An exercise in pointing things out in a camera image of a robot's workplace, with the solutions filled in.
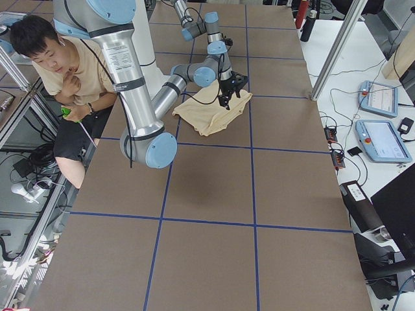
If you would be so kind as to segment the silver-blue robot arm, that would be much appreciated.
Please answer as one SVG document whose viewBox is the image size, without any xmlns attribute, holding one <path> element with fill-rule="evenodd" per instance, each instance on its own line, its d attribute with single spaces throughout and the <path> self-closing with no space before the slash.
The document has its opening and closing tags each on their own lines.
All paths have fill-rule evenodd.
<svg viewBox="0 0 415 311">
<path fill-rule="evenodd" d="M 219 29 L 219 17 L 209 12 L 194 19 L 185 1 L 173 1 L 186 41 L 207 35 L 203 62 L 177 65 L 169 76 L 158 69 L 142 1 L 55 1 L 54 25 L 66 36 L 98 43 L 108 66 L 108 76 L 120 97 L 126 129 L 120 139 L 122 153 L 150 168 L 169 166 L 177 152 L 175 137 L 162 121 L 191 82 L 200 87 L 218 83 L 215 100 L 224 108 L 239 96 L 248 81 L 232 69 L 232 45 Z"/>
<path fill-rule="evenodd" d="M 182 26 L 182 36 L 185 41 L 192 41 L 197 37 L 206 34 L 207 42 L 224 41 L 225 37 L 219 28 L 219 15 L 217 12 L 208 12 L 205 17 L 198 15 L 194 18 L 191 15 L 191 8 L 183 0 L 170 1 L 176 11 Z"/>
</svg>

